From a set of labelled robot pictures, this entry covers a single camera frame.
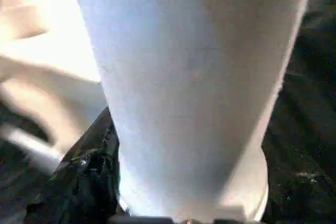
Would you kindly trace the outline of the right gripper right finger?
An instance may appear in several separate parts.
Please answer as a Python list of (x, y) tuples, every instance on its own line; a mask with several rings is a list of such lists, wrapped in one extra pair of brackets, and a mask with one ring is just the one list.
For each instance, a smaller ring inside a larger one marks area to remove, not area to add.
[(269, 196), (266, 223), (335, 223), (335, 180), (313, 157), (320, 147), (292, 96), (282, 90), (262, 144)]

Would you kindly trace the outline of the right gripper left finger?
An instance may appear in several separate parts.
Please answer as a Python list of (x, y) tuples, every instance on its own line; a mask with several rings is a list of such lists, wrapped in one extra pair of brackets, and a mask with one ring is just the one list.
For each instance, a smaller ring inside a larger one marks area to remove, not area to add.
[(119, 140), (105, 108), (26, 208), (26, 223), (107, 223), (115, 214)]

